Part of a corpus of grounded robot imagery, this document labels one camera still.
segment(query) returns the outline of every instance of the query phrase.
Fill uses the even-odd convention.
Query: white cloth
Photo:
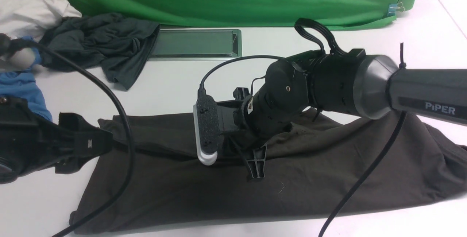
[[[32,36],[39,41],[46,30],[67,16],[81,17],[67,0],[1,0],[0,33],[11,38]]]

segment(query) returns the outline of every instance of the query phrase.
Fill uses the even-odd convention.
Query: white table
[[[241,30],[243,55],[289,56],[317,48],[292,28]],[[467,69],[464,55],[467,40],[437,0],[417,0],[411,11],[386,28],[336,32],[335,36],[344,50],[363,47],[367,54],[386,54],[395,61],[398,61],[399,43],[403,41],[405,61],[411,69]],[[228,69],[220,69],[208,79],[207,91],[216,100],[230,99],[236,86],[249,86],[252,78],[262,76],[271,62],[259,59],[231,64]],[[190,112],[196,101],[200,79],[217,63],[219,61],[148,62],[130,91],[115,90],[115,93],[129,115]],[[101,69],[92,69],[91,72],[104,79]],[[78,73],[44,71],[37,76],[37,83],[55,121],[60,111],[81,114],[94,125],[97,125],[97,119],[110,119],[117,114],[100,89]],[[355,119],[343,114],[325,114],[341,123]],[[422,119],[439,128],[452,141],[467,144],[467,127]],[[49,169],[2,185],[0,236],[47,237],[68,226],[70,212],[76,209],[96,161],[89,162],[76,174],[57,175]],[[340,217],[330,225],[326,236],[465,236],[465,214],[467,198],[459,197],[425,207]],[[324,220],[206,226],[159,232],[142,230],[126,236],[312,237],[317,236]]]

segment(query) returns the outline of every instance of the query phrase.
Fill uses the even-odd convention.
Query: blue cloth
[[[33,40],[26,36],[23,39]],[[35,54],[33,65],[40,64],[42,59],[37,49],[32,49]],[[52,121],[52,114],[45,106],[45,99],[42,91],[35,83],[32,66],[25,71],[6,72],[0,74],[0,96],[13,96],[26,99],[30,111],[42,116],[44,119]]]

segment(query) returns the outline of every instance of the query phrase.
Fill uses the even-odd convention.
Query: dark brown cloth
[[[193,115],[130,117],[138,148],[135,175],[118,202],[75,231],[96,234],[184,222],[274,221],[327,216],[380,153],[399,114],[341,125],[315,110],[268,144],[265,179],[247,182],[240,161],[206,167],[196,158]],[[107,201],[127,170],[123,127],[100,120],[115,150],[101,156],[75,222]],[[409,114],[392,149],[344,213],[438,202],[467,190],[467,151]]]

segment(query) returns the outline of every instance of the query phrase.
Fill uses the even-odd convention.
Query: black cable
[[[102,206],[97,208],[95,211],[91,212],[90,214],[83,217],[78,222],[70,225],[69,227],[65,228],[64,230],[62,230],[61,232],[58,232],[57,234],[55,234],[53,236],[53,237],[64,237],[65,235],[69,234],[70,232],[73,232],[74,230],[76,230],[78,227],[82,226],[86,222],[92,220],[94,217],[99,215],[104,210],[108,209],[110,206],[112,206],[112,204],[114,204],[122,196],[123,192],[127,189],[128,184],[130,183],[130,180],[131,180],[131,178],[133,176],[133,171],[134,171],[134,167],[135,167],[135,141],[133,139],[133,134],[132,134],[131,129],[130,129],[130,123],[128,121],[127,114],[125,113],[125,110],[123,109],[123,106],[120,103],[120,101],[118,100],[118,98],[108,88],[108,86],[106,86],[102,81],[100,81],[98,78],[96,78],[94,75],[92,75],[91,73],[89,73],[85,69],[81,68],[80,66],[78,66],[74,62],[70,61],[69,59],[67,59],[67,58],[65,58],[63,56],[61,56],[60,54],[56,53],[55,51],[49,49],[46,46],[35,43],[33,41],[28,41],[28,43],[27,44],[25,43],[25,45],[29,46],[29,47],[35,47],[35,48],[40,49],[43,52],[49,54],[50,56],[52,56],[55,59],[60,59],[61,61],[65,62],[68,66],[71,66],[73,69],[75,69],[80,74],[85,76],[87,79],[92,81],[100,89],[102,89],[102,91],[104,91],[105,94],[107,94],[107,96],[109,96],[109,98],[112,100],[113,104],[115,104],[115,107],[117,108],[118,113],[120,115],[120,118],[121,118],[121,121],[122,121],[122,124],[123,124],[123,128],[125,129],[125,135],[126,135],[127,141],[128,141],[128,155],[129,156],[128,156],[127,175],[126,175],[125,180],[123,181],[120,189],[117,191],[117,193],[110,200],[108,200]]]
[[[400,45],[400,64],[399,64],[399,70],[405,69],[407,64],[404,63],[404,43],[401,43]],[[354,195],[354,193],[357,191],[357,189],[365,182],[365,180],[370,176],[370,174],[375,170],[375,168],[380,164],[381,160],[384,158],[384,156],[387,154],[389,149],[391,148],[392,144],[394,144],[395,139],[399,135],[399,132],[402,129],[402,126],[404,125],[405,118],[407,117],[407,112],[403,111],[399,117],[399,121],[397,122],[397,125],[395,126],[394,131],[392,132],[391,137],[387,141],[386,145],[380,152],[380,154],[376,157],[376,159],[372,162],[370,167],[368,167],[367,170],[360,176],[360,178],[357,180],[357,182],[352,186],[352,188],[344,195],[342,200],[339,202],[339,204],[334,208],[332,213],[329,215],[327,218],[326,222],[323,224],[320,234],[318,237],[323,237],[324,232],[326,231],[327,227],[329,224],[332,222],[332,220],[337,216],[339,211],[344,207],[344,205],[348,202],[348,200]]]
[[[314,30],[318,31],[320,34],[322,34],[322,36],[324,36],[326,38],[326,41],[327,41],[327,43],[329,45],[329,48],[331,49],[332,54],[340,54],[340,55],[347,54],[347,52],[343,51],[339,47],[339,45],[336,42],[336,39],[334,38],[334,35],[332,34],[332,32],[329,29],[327,29],[327,27],[323,26],[322,24],[320,24],[317,21],[312,20],[312,19],[299,18],[295,22],[295,25],[294,25],[295,30],[298,32],[298,34],[300,36],[303,36],[304,38],[319,44],[320,48],[321,48],[321,51],[323,53],[324,53],[323,43],[318,38],[316,38],[312,34],[308,33],[303,28],[304,26],[306,26],[308,28],[311,28],[311,29],[314,29]]]
[[[266,78],[266,76],[262,76],[260,78],[253,78],[253,81],[251,81],[251,89],[250,89],[250,94],[252,96],[254,95],[254,93],[253,93],[253,84],[255,83],[255,81],[260,80],[260,79],[265,79],[265,78]]]
[[[203,93],[203,94],[206,93],[206,89],[205,89],[204,83],[206,82],[206,79],[207,79],[212,73],[214,73],[214,71],[216,71],[217,69],[220,69],[222,66],[228,65],[228,64],[230,64],[230,63],[237,62],[237,61],[241,61],[241,60],[247,60],[247,59],[276,59],[276,60],[284,60],[284,61],[286,61],[287,63],[289,63],[289,62],[287,61],[287,59],[285,59],[284,57],[270,56],[270,55],[246,56],[246,57],[235,58],[235,59],[231,59],[231,60],[222,62],[222,63],[218,64],[217,66],[213,67],[208,73],[205,74],[205,76],[204,76],[203,79],[201,80],[200,89],[198,89],[198,95],[200,95],[200,93]]]

